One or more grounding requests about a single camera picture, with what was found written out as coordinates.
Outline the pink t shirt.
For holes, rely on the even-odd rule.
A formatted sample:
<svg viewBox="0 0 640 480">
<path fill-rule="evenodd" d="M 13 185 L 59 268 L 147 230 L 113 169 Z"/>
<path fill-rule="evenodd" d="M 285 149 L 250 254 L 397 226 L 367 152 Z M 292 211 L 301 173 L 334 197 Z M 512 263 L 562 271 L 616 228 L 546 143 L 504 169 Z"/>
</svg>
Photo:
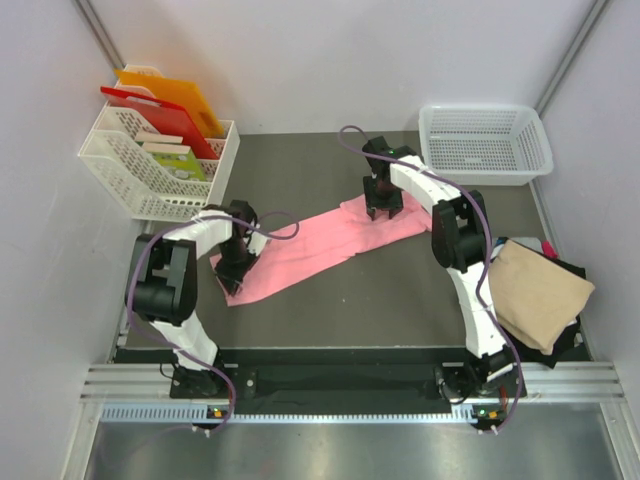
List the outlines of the pink t shirt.
<svg viewBox="0 0 640 480">
<path fill-rule="evenodd" d="M 244 277 L 237 293 L 225 293 L 229 307 L 261 301 L 359 254 L 432 229 L 432 217 L 417 200 L 402 194 L 403 209 L 393 218 L 372 220 L 365 197 L 300 222 L 290 240 L 271 240 Z"/>
</svg>

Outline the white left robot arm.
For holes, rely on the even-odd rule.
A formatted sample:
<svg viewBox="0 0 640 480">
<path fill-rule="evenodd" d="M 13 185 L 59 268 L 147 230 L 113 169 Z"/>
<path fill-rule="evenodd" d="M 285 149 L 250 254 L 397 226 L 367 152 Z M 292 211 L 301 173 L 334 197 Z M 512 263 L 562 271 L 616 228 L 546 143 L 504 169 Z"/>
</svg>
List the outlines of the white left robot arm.
<svg viewBox="0 0 640 480">
<path fill-rule="evenodd" d="M 136 282 L 132 311 L 171 344 L 178 365 L 194 371 L 192 384 L 205 396 L 220 394 L 227 374 L 215 365 L 218 347 L 196 313 L 198 259 L 217 247 L 220 258 L 214 273 L 224 292 L 235 295 L 266 244 L 251 231 L 257 225 L 250 204 L 234 200 L 226 207 L 209 205 L 192 221 L 164 233 L 147 257 L 142 253 L 154 237 L 136 239 L 130 269 Z"/>
</svg>

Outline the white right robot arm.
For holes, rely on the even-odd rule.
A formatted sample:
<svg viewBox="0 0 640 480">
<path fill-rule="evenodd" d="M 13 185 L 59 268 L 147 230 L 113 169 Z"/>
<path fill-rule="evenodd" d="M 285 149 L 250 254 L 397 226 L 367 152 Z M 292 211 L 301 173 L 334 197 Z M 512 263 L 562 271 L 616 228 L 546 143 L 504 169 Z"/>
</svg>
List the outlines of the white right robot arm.
<svg viewBox="0 0 640 480">
<path fill-rule="evenodd" d="M 482 195 L 462 192 L 436 176 L 414 150 L 392 148 L 382 136 L 367 141 L 362 152 L 371 169 L 363 178 L 371 219 L 381 212 L 397 216 L 404 207 L 404 193 L 430 213 L 432 252 L 450 275 L 463 314 L 470 353 L 467 384 L 478 395 L 492 394 L 502 385 L 503 375 L 512 371 L 515 359 L 496 327 L 491 304 L 486 265 L 492 244 Z"/>
</svg>

